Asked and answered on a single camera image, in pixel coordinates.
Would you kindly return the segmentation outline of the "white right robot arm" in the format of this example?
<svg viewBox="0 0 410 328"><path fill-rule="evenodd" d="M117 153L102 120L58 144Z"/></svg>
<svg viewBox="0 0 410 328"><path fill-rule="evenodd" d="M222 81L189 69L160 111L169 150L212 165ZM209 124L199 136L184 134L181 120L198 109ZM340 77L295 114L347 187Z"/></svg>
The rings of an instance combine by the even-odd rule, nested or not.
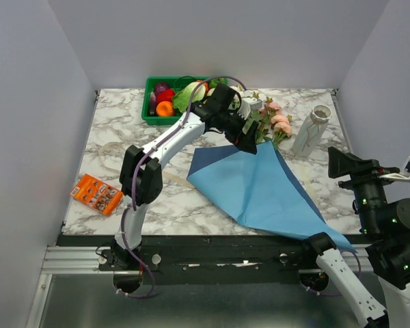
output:
<svg viewBox="0 0 410 328"><path fill-rule="evenodd" d="M339 187L352 190L361 232L371 244L368 260L383 289L381 305L349 269L338 246L322 232L304 241L301 261L319 267L336 285L361 327L410 327L410 198L387 202L384 187L410 182L410 157L402 169L383 167L350 152L328 149L330 178L349 176Z"/></svg>

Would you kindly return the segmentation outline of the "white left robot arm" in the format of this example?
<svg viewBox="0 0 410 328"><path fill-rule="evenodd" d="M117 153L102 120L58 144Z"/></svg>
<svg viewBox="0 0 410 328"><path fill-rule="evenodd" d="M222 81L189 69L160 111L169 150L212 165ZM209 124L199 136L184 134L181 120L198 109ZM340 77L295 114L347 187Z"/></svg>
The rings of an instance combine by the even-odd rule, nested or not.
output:
<svg viewBox="0 0 410 328"><path fill-rule="evenodd" d="M148 206L163 188L163 168L186 145L207 132L224 134L238 150L256 154L257 122L249 119L261 108L256 98L243 98L225 84L218 84L209 96L197 99L201 88L197 84L187 101L187 109L180 119L161 136L145 146L130 146L124 155L120 171L122 192L130 201L120 220L111 252L113 264L132 269L139 259L135 251L141 245L141 231Z"/></svg>

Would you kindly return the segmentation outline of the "beige printed ribbon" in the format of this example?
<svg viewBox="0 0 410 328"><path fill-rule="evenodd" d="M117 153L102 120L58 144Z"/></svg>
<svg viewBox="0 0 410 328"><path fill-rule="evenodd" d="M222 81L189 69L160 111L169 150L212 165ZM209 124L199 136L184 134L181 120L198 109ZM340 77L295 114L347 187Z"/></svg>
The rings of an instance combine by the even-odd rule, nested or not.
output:
<svg viewBox="0 0 410 328"><path fill-rule="evenodd" d="M98 149L98 159L100 161L100 164L108 171L114 173L114 174L119 174L120 170L116 167L110 167L105 163L105 156L111 156L113 154L122 154L123 151L125 151L123 145L118 142L108 142ZM300 183L302 185L305 185L310 181L308 172L302 168L302 166L298 165L297 166L301 170L301 179ZM167 171L163 171L163 178L165 180L171 181L176 183L177 185L182 185L184 187L188 187L190 189L194 189L195 187L188 182L185 178L181 178L175 174L171 174Z"/></svg>

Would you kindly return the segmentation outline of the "pink artificial flower bouquet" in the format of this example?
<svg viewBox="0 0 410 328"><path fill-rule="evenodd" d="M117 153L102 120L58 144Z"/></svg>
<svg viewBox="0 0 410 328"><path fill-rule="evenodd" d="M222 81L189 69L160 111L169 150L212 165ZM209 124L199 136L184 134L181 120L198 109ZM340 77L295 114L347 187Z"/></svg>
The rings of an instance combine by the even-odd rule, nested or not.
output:
<svg viewBox="0 0 410 328"><path fill-rule="evenodd" d="M272 98L266 97L261 108L252 111L251 117L258 123L256 143L271 141L275 150L281 142L292 137L292 116Z"/></svg>

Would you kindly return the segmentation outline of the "blue wrapping paper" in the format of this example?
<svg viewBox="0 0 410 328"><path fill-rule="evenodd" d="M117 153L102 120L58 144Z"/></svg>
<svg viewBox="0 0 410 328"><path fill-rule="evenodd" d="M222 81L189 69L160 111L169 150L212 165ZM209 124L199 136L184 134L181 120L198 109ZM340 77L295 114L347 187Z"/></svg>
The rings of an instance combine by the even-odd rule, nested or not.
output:
<svg viewBox="0 0 410 328"><path fill-rule="evenodd" d="M197 148L187 180L238 224L295 240L325 232L341 249L353 246L329 227L271 143L256 154L235 146Z"/></svg>

